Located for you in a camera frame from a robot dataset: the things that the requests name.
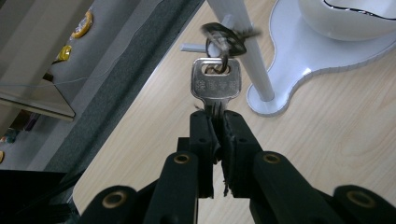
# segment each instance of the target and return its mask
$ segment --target silver key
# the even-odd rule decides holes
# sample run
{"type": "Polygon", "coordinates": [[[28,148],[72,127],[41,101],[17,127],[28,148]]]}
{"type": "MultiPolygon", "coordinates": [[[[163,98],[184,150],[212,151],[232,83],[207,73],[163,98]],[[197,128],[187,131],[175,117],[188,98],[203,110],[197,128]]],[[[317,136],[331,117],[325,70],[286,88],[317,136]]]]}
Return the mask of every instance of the silver key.
{"type": "Polygon", "coordinates": [[[228,102],[239,95],[242,86],[237,60],[229,59],[223,74],[210,73],[211,67],[218,65],[220,58],[197,59],[191,76],[192,95],[204,102],[205,112],[214,120],[222,120],[228,102]]]}

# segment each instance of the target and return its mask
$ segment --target key ring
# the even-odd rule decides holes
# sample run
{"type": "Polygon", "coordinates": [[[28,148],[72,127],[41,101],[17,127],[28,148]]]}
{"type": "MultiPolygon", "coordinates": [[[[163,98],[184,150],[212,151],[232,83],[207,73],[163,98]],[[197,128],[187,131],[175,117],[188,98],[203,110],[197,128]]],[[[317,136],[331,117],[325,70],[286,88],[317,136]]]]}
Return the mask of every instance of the key ring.
{"type": "Polygon", "coordinates": [[[247,52],[244,45],[246,37],[244,35],[239,36],[233,30],[226,28],[217,22],[210,22],[204,24],[201,27],[201,31],[204,33],[209,43],[206,40],[206,50],[210,43],[221,49],[221,44],[226,44],[228,46],[229,56],[239,56],[247,52]],[[220,38],[224,38],[223,43],[220,43],[220,38]]]}
{"type": "Polygon", "coordinates": [[[214,71],[216,74],[223,74],[228,67],[228,56],[226,54],[221,55],[221,68],[217,69],[217,65],[209,65],[206,69],[205,69],[205,73],[206,74],[211,74],[212,72],[209,71],[209,69],[212,69],[212,71],[214,71]]]}
{"type": "MultiPolygon", "coordinates": [[[[209,57],[209,58],[211,57],[211,56],[209,55],[209,50],[208,50],[210,43],[211,43],[210,39],[207,38],[207,39],[206,39],[206,44],[205,44],[205,50],[206,50],[206,55],[207,55],[207,57],[209,57]]],[[[216,66],[208,66],[208,67],[206,68],[206,70],[205,70],[206,73],[208,73],[208,69],[213,69],[213,71],[214,71],[216,74],[223,74],[223,73],[227,70],[227,67],[228,67],[228,59],[229,59],[229,58],[228,58],[228,54],[222,52],[222,53],[220,54],[219,57],[221,58],[221,68],[220,68],[220,70],[217,69],[216,66]]]]}

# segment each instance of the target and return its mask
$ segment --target white object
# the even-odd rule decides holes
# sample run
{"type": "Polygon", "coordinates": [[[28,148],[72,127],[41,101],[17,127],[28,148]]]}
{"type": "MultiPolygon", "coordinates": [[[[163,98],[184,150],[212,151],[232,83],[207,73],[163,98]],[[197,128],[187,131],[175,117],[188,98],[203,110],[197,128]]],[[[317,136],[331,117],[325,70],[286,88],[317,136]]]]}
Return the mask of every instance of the white object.
{"type": "Polygon", "coordinates": [[[180,51],[206,53],[205,45],[183,43],[180,46],[180,51]]]}
{"type": "Polygon", "coordinates": [[[396,47],[396,32],[365,41],[340,41],[320,35],[306,24],[295,0],[276,2],[270,32],[276,54],[268,76],[275,98],[264,102],[255,86],[247,92],[250,107],[264,116],[284,111],[290,97],[312,76],[364,66],[396,47]]]}
{"type": "MultiPolygon", "coordinates": [[[[207,3],[219,21],[224,21],[226,16],[231,15],[234,21],[233,28],[236,31],[243,32],[252,28],[243,0],[207,0],[207,3]]],[[[247,70],[260,99],[271,101],[274,98],[274,91],[266,72],[259,44],[255,38],[249,38],[245,42],[245,47],[247,53],[240,57],[240,61],[247,70]]]]}
{"type": "Polygon", "coordinates": [[[394,0],[299,0],[305,21],[322,35],[366,40],[396,30],[394,0]]]}

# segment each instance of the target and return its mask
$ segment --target light wood surface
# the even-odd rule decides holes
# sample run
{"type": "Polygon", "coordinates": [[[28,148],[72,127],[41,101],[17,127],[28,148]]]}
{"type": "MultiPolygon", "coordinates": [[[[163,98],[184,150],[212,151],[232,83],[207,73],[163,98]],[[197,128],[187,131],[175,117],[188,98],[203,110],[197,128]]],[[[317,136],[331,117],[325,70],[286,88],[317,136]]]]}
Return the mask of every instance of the light wood surface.
{"type": "MultiPolygon", "coordinates": [[[[268,21],[275,0],[247,0],[269,65],[274,47],[268,21]]],[[[205,55],[180,52],[181,43],[205,43],[199,28],[215,21],[207,3],[159,64],[114,132],[78,181],[74,202],[83,212],[93,197],[114,185],[142,189],[159,177],[177,139],[189,136],[189,116],[203,104],[190,92],[191,64],[205,55]]],[[[242,114],[264,150],[285,155],[317,189],[354,184],[396,204],[396,50],[349,72],[314,77],[291,99],[287,111],[263,118],[248,107],[243,91],[229,103],[242,114]]],[[[215,167],[215,199],[200,200],[199,223],[253,223],[248,200],[222,197],[223,177],[215,167]]]]}

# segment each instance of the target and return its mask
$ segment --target screw hole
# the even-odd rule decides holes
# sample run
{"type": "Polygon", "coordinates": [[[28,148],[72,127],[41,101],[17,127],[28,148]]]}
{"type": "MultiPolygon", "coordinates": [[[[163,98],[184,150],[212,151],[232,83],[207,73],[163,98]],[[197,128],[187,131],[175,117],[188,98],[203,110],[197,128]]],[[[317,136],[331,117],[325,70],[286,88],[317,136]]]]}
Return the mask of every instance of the screw hole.
{"type": "Polygon", "coordinates": [[[174,157],[174,162],[178,164],[186,164],[187,162],[189,162],[189,160],[190,157],[186,154],[181,154],[174,157]]]}
{"type": "Polygon", "coordinates": [[[127,196],[123,190],[111,192],[102,200],[102,206],[108,209],[116,208],[125,203],[127,196]]]}
{"type": "Polygon", "coordinates": [[[346,194],[346,196],[350,201],[352,201],[354,204],[360,207],[365,207],[365,208],[375,207],[375,200],[360,190],[351,190],[346,194]]]}
{"type": "Polygon", "coordinates": [[[266,154],[266,155],[264,155],[264,157],[262,159],[264,161],[266,161],[268,163],[272,163],[272,164],[276,164],[276,163],[280,162],[280,158],[275,154],[266,154]]]}

